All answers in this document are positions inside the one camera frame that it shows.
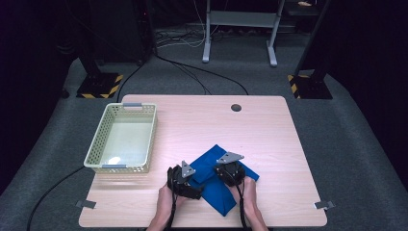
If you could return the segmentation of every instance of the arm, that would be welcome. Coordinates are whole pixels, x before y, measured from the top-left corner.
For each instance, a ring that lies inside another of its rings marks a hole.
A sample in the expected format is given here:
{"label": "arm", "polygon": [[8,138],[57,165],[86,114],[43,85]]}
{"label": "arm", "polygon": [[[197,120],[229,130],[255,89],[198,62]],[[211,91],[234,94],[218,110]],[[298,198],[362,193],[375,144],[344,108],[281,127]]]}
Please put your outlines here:
{"label": "arm", "polygon": [[[176,202],[176,208],[179,208],[181,204],[187,200],[184,196],[178,196]],[[147,231],[162,231],[165,230],[167,222],[171,214],[171,206],[173,204],[172,191],[167,185],[164,185],[159,189],[159,198],[157,199],[156,215],[150,221]]]}
{"label": "arm", "polygon": [[[261,211],[258,209],[256,203],[256,183],[255,180],[250,177],[245,177],[243,179],[244,190],[243,190],[243,209],[245,211],[245,216],[251,224],[253,231],[266,231],[268,230],[267,225],[262,218]],[[237,188],[228,187],[231,194],[234,196],[235,201],[240,204],[240,195]]]}

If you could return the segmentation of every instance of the desk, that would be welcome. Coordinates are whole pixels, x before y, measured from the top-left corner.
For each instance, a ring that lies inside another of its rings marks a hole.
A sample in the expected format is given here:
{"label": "desk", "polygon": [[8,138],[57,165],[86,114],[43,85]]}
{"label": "desk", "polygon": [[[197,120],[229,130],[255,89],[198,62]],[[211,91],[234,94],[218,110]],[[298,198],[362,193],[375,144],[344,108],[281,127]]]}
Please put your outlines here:
{"label": "desk", "polygon": [[227,25],[227,26],[250,26],[250,27],[265,27],[272,28],[270,39],[267,41],[267,49],[269,54],[269,64],[277,66],[273,43],[276,39],[280,18],[282,15],[285,0],[279,0],[278,11],[276,13],[247,13],[247,12],[222,12],[211,10],[211,0],[207,0],[207,17],[206,17],[206,33],[205,45],[203,53],[203,63],[210,61],[211,49],[211,25]]}
{"label": "desk", "polygon": [[[157,104],[158,124],[150,171],[95,174],[79,218],[83,227],[146,227],[169,167],[188,164],[215,144],[244,155],[259,173],[258,204],[267,226],[323,226],[324,211],[286,101],[280,96],[126,95],[123,102]],[[240,112],[231,105],[242,106]],[[172,227],[242,227],[239,208],[226,217],[203,198],[176,211]]]}

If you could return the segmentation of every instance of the light wood table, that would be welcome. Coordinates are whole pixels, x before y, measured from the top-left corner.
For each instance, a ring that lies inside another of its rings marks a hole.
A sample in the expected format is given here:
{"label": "light wood table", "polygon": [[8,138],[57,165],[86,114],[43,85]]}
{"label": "light wood table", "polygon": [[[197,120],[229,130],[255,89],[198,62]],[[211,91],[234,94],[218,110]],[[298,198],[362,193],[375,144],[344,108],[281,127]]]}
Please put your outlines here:
{"label": "light wood table", "polygon": [[[269,227],[323,226],[315,182],[283,97],[237,95],[126,95],[123,102],[157,104],[150,171],[95,174],[83,208],[83,227],[147,227],[169,167],[193,162],[215,144],[242,154],[260,175],[258,205]],[[240,112],[231,105],[242,106]],[[239,208],[223,217],[203,198],[176,211],[172,227],[242,227]]]}

